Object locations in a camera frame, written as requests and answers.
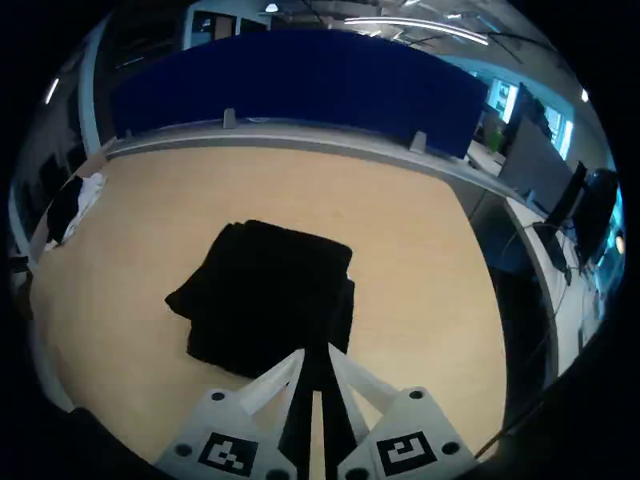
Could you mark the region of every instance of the screw hole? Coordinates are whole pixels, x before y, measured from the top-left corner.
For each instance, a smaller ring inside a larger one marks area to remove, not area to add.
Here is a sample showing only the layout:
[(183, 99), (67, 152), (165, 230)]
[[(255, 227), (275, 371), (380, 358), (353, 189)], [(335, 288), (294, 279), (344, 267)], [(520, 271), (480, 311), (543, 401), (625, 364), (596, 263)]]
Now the screw hole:
[(180, 457), (188, 457), (193, 450), (186, 443), (179, 443), (174, 448), (175, 454)]
[(346, 472), (346, 480), (367, 480), (369, 472), (364, 468), (353, 468)]
[(460, 445), (458, 445), (456, 442), (447, 442), (442, 446), (442, 452), (444, 453), (444, 455), (453, 455), (458, 450), (460, 450)]
[(289, 480), (289, 474), (284, 470), (269, 470), (266, 480)]

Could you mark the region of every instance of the ceiling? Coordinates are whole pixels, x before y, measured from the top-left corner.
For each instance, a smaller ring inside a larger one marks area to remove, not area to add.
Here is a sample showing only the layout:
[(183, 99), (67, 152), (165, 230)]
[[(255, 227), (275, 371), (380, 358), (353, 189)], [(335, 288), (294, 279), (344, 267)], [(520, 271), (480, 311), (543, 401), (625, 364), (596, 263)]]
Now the ceiling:
[[(278, 2), (278, 8), (274, 17), (278, 23), (288, 26), (355, 30), (393, 39), (432, 54), (477, 57), (491, 52), (493, 56), (508, 55), (518, 63), (522, 63), (518, 55), (533, 47), (557, 57), (554, 60), (558, 66), (564, 67), (544, 34), (507, 0), (282, 0)], [(343, 21), (345, 18), (377, 16), (416, 18), (488, 34), (489, 45), (415, 26), (346, 25)]]

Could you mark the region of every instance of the black monitor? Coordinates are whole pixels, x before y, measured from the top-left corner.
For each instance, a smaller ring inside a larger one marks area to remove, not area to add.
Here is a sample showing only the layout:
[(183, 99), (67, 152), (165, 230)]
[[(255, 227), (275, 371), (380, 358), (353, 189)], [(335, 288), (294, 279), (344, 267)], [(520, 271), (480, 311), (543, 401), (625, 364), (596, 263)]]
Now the black monitor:
[(589, 260), (597, 262), (602, 256), (602, 245), (618, 193), (618, 174), (606, 169), (596, 170), (587, 176), (585, 183), (585, 193), (572, 217), (580, 268)]

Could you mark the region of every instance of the blue partition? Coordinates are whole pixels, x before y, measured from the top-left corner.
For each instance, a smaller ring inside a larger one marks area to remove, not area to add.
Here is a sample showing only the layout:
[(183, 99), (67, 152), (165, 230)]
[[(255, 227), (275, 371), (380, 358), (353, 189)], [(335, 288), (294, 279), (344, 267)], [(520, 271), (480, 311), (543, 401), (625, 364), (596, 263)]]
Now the blue partition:
[(172, 54), (111, 95), (116, 133), (222, 118), (348, 126), (463, 158), (487, 87), (432, 55), (342, 30), (242, 34)]

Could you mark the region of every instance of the wooden table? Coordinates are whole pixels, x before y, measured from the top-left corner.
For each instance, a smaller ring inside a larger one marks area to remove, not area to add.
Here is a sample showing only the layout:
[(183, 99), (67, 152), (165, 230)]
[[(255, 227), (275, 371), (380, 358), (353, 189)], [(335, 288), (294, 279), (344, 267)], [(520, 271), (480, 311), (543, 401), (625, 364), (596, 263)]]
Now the wooden table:
[[(102, 197), (75, 236), (40, 259), (31, 303), (74, 404), (147, 461), (205, 390), (246, 383), (186, 354), (190, 323), (164, 297), (225, 224), (250, 218), (350, 246), (349, 355), (397, 388), (426, 387), (472, 451), (499, 430), (502, 325), (474, 233), (444, 182), (355, 158), (254, 147), (135, 154), (102, 172)], [(258, 421), (272, 414), (268, 406)], [(371, 408), (365, 416), (377, 418)], [(322, 456), (322, 437), (313, 455)]]

